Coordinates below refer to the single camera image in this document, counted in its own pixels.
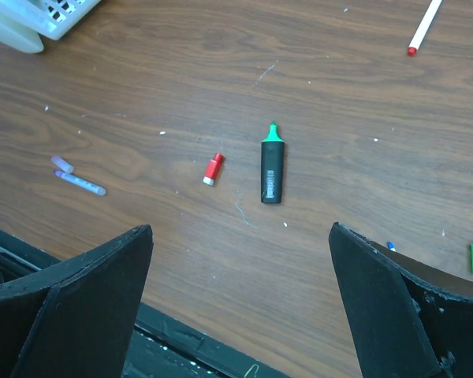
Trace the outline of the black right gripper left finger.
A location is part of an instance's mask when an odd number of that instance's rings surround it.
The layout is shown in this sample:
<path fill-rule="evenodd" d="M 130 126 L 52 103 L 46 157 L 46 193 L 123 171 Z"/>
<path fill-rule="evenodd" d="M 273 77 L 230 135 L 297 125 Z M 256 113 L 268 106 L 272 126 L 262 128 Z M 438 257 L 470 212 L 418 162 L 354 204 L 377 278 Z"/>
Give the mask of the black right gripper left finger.
<path fill-rule="evenodd" d="M 0 377 L 119 377 L 153 250 L 148 224 L 0 283 Z"/>

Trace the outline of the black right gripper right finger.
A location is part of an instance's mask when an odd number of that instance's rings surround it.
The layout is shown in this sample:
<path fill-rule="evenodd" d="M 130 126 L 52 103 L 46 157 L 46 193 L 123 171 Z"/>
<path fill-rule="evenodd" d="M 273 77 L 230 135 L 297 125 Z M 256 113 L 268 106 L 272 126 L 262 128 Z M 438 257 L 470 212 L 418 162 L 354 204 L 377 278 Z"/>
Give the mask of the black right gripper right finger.
<path fill-rule="evenodd" d="M 473 377 L 473 282 L 340 223 L 330 253 L 365 377 Z"/>

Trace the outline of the purple marker pen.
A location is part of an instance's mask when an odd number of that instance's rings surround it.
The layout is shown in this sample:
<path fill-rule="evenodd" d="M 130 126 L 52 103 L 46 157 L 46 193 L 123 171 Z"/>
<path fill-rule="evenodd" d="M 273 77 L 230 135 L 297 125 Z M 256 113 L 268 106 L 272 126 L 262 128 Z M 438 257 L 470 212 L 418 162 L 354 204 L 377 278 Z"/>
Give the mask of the purple marker pen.
<path fill-rule="evenodd" d="M 61 178 L 62 180 L 70 183 L 70 184 L 73 184 L 73 185 L 76 185 L 86 191 L 90 191 L 91 193 L 93 194 L 96 194 L 96 195 L 99 195 L 99 196 L 104 196 L 106 194 L 106 189 L 95 184 L 95 183 L 92 183 L 90 181 L 87 181 L 85 179 L 82 179 L 78 176 L 74 176 L 73 174 L 69 174 L 67 172 L 63 172 L 63 171 L 60 171 L 60 170 L 54 170 L 54 174 L 55 176 L 57 176 L 58 178 Z"/>

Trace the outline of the translucent purple pen cap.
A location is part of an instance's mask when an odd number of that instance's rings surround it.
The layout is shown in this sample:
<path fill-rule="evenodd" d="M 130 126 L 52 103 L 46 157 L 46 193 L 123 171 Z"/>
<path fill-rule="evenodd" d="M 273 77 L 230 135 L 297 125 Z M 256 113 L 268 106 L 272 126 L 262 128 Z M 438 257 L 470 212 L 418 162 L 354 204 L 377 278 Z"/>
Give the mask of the translucent purple pen cap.
<path fill-rule="evenodd" d="M 63 172 L 72 174 L 74 172 L 74 167 L 69 164 L 64 158 L 55 155 L 51 158 L 51 161 Z"/>

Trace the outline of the black green highlighter pen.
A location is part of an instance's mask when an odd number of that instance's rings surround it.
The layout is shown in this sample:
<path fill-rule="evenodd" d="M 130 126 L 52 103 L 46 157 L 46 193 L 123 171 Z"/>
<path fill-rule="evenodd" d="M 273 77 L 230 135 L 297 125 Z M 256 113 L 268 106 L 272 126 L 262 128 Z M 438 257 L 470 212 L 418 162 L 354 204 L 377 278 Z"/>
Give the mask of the black green highlighter pen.
<path fill-rule="evenodd" d="M 281 203 L 284 161 L 285 142 L 272 121 L 268 136 L 261 142 L 261 203 Z"/>

